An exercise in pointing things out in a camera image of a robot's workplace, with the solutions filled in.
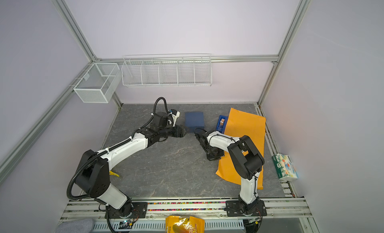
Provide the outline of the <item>dark blue gift box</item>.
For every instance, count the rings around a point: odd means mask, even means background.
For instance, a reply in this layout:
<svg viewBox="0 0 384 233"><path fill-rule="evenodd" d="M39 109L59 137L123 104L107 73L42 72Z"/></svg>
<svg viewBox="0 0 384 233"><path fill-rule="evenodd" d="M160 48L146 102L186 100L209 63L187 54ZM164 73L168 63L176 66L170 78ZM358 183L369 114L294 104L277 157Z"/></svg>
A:
<svg viewBox="0 0 384 233"><path fill-rule="evenodd" d="M185 113L185 124L187 133L193 133L195 129L205 128L204 114L200 111L186 112Z"/></svg>

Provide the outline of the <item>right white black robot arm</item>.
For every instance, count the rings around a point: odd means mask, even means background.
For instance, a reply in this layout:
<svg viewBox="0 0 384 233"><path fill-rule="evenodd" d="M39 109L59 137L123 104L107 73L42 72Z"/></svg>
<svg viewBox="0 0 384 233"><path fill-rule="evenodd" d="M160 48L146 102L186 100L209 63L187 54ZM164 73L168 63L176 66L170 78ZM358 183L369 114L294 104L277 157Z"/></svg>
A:
<svg viewBox="0 0 384 233"><path fill-rule="evenodd" d="M247 135L231 137L202 128L195 129L194 134L209 161L219 160L225 152L229 153L235 171L241 177L239 209L236 212L250 215L259 210L258 204L262 201L257 193L257 183L265 160L251 138Z"/></svg>

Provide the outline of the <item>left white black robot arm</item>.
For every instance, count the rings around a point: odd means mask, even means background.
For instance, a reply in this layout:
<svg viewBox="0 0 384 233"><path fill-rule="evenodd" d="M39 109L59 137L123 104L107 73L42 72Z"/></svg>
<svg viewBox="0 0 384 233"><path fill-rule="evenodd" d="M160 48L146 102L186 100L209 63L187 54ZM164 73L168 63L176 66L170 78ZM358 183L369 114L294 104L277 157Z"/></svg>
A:
<svg viewBox="0 0 384 233"><path fill-rule="evenodd" d="M180 112L165 107L157 112L158 98L153 106L150 119L125 140L99 151L88 150L81 158L78 168L71 178L66 195L71 201L91 198L107 209L116 210L122 218L130 216L134 210L132 200L110 180L110 171L129 156L144 150L168 137L184 137L186 130L177 124Z"/></svg>

